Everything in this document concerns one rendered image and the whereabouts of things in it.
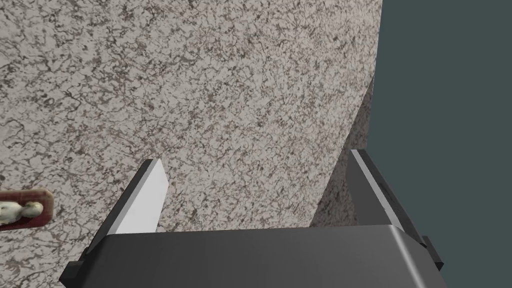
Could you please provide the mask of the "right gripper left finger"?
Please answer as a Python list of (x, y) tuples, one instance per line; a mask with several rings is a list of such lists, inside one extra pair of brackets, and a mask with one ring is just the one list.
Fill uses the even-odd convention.
[(154, 233), (169, 188), (160, 159), (146, 159), (95, 233), (90, 253), (108, 235)]

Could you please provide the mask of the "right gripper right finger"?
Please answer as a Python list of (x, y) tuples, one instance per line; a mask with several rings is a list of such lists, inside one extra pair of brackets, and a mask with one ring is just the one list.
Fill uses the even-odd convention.
[(349, 150), (346, 181), (359, 225), (393, 225), (426, 244), (365, 149)]

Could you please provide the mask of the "red book with white figure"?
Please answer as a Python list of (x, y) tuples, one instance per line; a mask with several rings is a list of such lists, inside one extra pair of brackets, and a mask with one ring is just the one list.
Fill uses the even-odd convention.
[(53, 207), (53, 194), (45, 188), (0, 190), (0, 232), (43, 227)]

